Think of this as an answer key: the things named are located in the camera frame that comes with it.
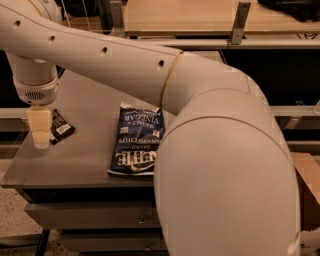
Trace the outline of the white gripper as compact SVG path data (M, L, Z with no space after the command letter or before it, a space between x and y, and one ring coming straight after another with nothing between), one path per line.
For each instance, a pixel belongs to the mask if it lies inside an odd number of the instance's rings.
M46 106L50 105L58 96L59 79L54 77L51 81L28 85L13 78L18 97L25 103L32 105L27 109L26 115L31 130L34 146L37 149L49 147L52 126L52 113Z

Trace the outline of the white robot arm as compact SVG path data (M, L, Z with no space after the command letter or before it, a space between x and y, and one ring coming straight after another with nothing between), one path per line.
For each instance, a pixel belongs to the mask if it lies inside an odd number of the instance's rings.
M288 146L260 88L221 62L68 28L30 0L0 0L0 48L46 62L173 115L154 173L170 256L300 256Z

